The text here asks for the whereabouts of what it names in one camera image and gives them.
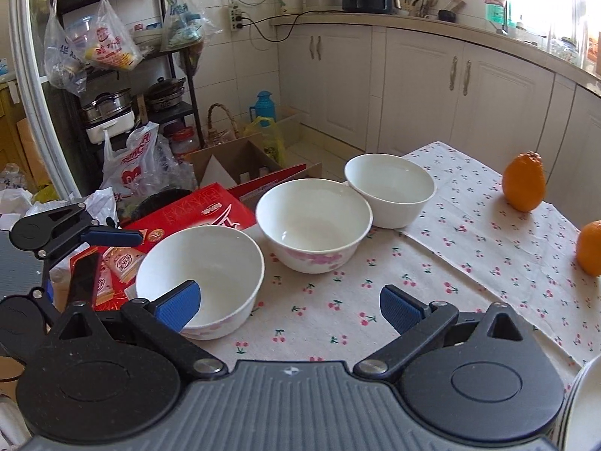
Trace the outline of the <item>white bowl camera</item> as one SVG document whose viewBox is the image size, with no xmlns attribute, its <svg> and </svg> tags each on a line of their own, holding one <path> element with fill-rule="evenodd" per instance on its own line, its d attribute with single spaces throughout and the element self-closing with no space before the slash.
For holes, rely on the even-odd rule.
<svg viewBox="0 0 601 451">
<path fill-rule="evenodd" d="M 136 274 L 136 295 L 150 301 L 192 280 L 200 287 L 200 306 L 181 334 L 215 340 L 249 318 L 265 276 L 260 247 L 246 233 L 222 226 L 196 226 L 161 240 Z"/>
</svg>

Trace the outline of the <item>plain white bowl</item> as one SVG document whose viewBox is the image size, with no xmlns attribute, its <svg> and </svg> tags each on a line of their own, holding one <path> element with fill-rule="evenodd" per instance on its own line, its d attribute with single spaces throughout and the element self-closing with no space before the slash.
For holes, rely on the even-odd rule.
<svg viewBox="0 0 601 451">
<path fill-rule="evenodd" d="M 373 224 L 402 229 L 415 221 L 436 194 L 433 177 L 399 156 L 364 154 L 344 167 L 348 185 L 362 195 L 373 212 Z"/>
</svg>

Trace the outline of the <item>white bowl pink flowers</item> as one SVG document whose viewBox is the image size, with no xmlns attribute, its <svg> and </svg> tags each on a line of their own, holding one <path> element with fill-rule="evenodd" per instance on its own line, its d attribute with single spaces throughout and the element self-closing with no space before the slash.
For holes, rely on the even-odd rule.
<svg viewBox="0 0 601 451">
<path fill-rule="evenodd" d="M 304 274 L 341 268 L 373 224 L 372 209 L 360 194 L 323 178 L 276 185 L 260 198 L 255 214 L 278 260 Z"/>
</svg>

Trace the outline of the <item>white lower kitchen cabinets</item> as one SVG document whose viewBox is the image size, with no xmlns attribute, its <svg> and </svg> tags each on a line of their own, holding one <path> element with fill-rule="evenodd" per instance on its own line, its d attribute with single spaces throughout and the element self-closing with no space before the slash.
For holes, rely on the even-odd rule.
<svg viewBox="0 0 601 451">
<path fill-rule="evenodd" d="M 502 52 L 395 27 L 277 29 L 280 93 L 302 123 L 364 152 L 446 142 L 496 171 L 537 152 L 546 198 L 600 216 L 600 83 L 537 50 Z"/>
</svg>

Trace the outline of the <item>white red plastic bag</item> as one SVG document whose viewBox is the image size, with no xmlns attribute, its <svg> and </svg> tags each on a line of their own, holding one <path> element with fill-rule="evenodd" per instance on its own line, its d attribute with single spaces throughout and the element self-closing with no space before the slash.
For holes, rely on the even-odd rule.
<svg viewBox="0 0 601 451">
<path fill-rule="evenodd" d="M 164 174 L 156 155 L 157 140 L 158 125 L 150 122 L 128 136 L 124 149 L 114 151 L 108 132 L 105 132 L 101 188 L 112 189 L 121 217 L 128 217 L 164 184 Z"/>
</svg>

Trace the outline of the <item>cherry print tablecloth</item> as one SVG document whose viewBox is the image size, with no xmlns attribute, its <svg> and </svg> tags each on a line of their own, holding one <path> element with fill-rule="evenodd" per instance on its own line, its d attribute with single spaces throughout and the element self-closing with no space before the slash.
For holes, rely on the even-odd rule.
<svg viewBox="0 0 601 451">
<path fill-rule="evenodd" d="M 498 173 L 433 142 L 409 154 L 437 191 L 404 230 L 373 229 L 352 258 L 328 274 L 283 266 L 262 244 L 266 277 L 246 323 L 205 348 L 239 359 L 343 360 L 353 365 L 395 337 L 379 294 L 393 284 L 429 303 L 481 313 L 512 306 L 564 382 L 600 352 L 600 282 L 575 260 L 578 229 L 553 205 L 511 208 Z"/>
</svg>

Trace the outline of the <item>red snack carton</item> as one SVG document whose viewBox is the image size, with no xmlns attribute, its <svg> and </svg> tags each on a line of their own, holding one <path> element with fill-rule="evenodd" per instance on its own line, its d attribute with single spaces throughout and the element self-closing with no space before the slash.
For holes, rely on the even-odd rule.
<svg viewBox="0 0 601 451">
<path fill-rule="evenodd" d="M 219 225 L 245 230 L 256 224 L 255 214 L 218 183 L 193 191 L 174 203 L 126 226 L 140 231 L 137 247 L 89 247 L 70 260 L 70 269 L 91 254 L 100 254 L 100 274 L 95 288 L 96 310 L 117 310 L 127 300 L 146 254 L 167 236 L 200 225 Z"/>
</svg>

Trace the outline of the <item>brown cardboard box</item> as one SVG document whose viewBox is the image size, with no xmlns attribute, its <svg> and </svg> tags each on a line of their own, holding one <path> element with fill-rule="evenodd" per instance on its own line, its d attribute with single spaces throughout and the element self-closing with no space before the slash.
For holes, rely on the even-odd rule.
<svg viewBox="0 0 601 451">
<path fill-rule="evenodd" d="M 321 178 L 322 165 L 302 161 L 280 166 L 260 145 L 257 136 L 236 139 L 184 156 L 200 186 L 217 182 L 252 210 L 269 189 L 295 179 Z"/>
</svg>

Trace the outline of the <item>wicker basket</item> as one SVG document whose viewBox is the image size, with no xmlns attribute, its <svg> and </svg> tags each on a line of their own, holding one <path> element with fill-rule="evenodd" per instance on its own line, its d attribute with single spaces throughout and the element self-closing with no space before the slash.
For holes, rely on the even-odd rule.
<svg viewBox="0 0 601 451">
<path fill-rule="evenodd" d="M 224 123 L 216 126 L 214 124 L 213 115 L 216 110 L 220 110 L 224 115 Z M 230 110 L 221 103 L 213 103 L 208 109 L 207 115 L 207 135 L 206 145 L 208 147 L 217 147 L 228 142 L 233 142 L 239 138 L 239 127 L 236 119 Z"/>
</svg>

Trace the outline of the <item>black metal storage rack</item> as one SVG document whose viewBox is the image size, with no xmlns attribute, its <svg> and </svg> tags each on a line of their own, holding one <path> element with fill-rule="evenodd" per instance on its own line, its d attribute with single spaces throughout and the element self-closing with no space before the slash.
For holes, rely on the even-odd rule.
<svg viewBox="0 0 601 451">
<path fill-rule="evenodd" d="M 57 6 L 59 20 L 84 9 L 95 9 L 101 0 L 51 0 Z M 125 0 L 110 0 L 112 3 Z M 140 3 L 142 0 L 131 0 Z M 159 7 L 159 13 L 166 10 L 165 0 L 153 0 Z M 103 145 L 91 142 L 87 135 L 89 121 L 83 108 L 88 106 L 100 94 L 129 90 L 130 108 L 140 112 L 143 103 L 137 98 L 143 96 L 150 86 L 160 77 L 175 76 L 174 53 L 155 51 L 146 56 L 132 71 L 112 70 L 88 66 L 87 89 L 80 98 L 73 94 L 44 85 L 42 89 L 54 127 L 56 141 L 52 145 L 55 154 L 64 157 L 65 164 L 57 168 L 52 176 L 53 182 L 63 180 L 66 195 L 84 197 L 98 189 L 102 183 Z"/>
</svg>

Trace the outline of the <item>bumpy orange without leaf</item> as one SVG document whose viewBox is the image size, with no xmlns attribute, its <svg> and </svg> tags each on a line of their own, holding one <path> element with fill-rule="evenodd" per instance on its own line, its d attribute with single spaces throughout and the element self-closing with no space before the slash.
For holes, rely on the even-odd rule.
<svg viewBox="0 0 601 451">
<path fill-rule="evenodd" d="M 528 213 L 545 198 L 546 181 L 541 156 L 536 152 L 519 154 L 502 174 L 502 191 L 512 208 Z"/>
</svg>

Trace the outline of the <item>yellow plastic bag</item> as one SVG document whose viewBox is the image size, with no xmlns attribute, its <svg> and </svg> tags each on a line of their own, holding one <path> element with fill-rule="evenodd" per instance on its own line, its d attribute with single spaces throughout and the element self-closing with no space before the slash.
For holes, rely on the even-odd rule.
<svg viewBox="0 0 601 451">
<path fill-rule="evenodd" d="M 242 128 L 244 135 L 260 133 L 264 153 L 279 166 L 285 165 L 285 144 L 283 135 L 276 121 L 271 117 L 257 117 L 253 122 Z"/>
</svg>

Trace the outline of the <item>hanging clear plastic bag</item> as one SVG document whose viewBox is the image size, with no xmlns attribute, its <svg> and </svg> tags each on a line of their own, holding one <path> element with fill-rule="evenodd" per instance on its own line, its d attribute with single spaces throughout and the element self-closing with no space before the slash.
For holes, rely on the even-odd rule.
<svg viewBox="0 0 601 451">
<path fill-rule="evenodd" d="M 50 6 L 44 46 L 44 70 L 50 85 L 80 97 L 87 87 L 86 66 L 58 19 L 57 0 Z"/>
</svg>

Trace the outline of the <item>orange with green leaf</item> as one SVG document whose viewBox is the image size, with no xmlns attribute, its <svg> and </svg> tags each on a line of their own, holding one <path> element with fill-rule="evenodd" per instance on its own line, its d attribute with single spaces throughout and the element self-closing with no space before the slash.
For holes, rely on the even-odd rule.
<svg viewBox="0 0 601 451">
<path fill-rule="evenodd" d="M 592 277 L 601 275 L 601 221 L 584 226 L 578 235 L 575 256 L 582 270 Z"/>
</svg>

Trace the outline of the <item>hanging bag with snacks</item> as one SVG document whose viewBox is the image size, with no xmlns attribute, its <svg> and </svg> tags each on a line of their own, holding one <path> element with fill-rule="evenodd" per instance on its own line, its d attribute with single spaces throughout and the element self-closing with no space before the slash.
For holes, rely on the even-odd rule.
<svg viewBox="0 0 601 451">
<path fill-rule="evenodd" d="M 100 1 L 85 47 L 76 55 L 87 64 L 120 71 L 132 71 L 143 60 L 109 0 Z"/>
</svg>

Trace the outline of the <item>blue thermos jug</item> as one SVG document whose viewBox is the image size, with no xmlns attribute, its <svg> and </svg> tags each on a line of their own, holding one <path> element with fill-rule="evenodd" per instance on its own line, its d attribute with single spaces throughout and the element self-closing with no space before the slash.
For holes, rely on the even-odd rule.
<svg viewBox="0 0 601 451">
<path fill-rule="evenodd" d="M 269 91 L 260 91 L 256 103 L 249 107 L 249 119 L 255 121 L 259 119 L 259 124 L 263 127 L 270 125 L 276 120 L 276 106 L 271 99 L 272 93 Z"/>
</svg>

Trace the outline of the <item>hanging bag green print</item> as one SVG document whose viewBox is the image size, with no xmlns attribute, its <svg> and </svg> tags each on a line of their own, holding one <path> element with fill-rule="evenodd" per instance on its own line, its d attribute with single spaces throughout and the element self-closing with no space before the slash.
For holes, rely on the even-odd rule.
<svg viewBox="0 0 601 451">
<path fill-rule="evenodd" d="M 161 51 L 172 52 L 211 40 L 222 29 L 201 0 L 164 0 Z"/>
</svg>

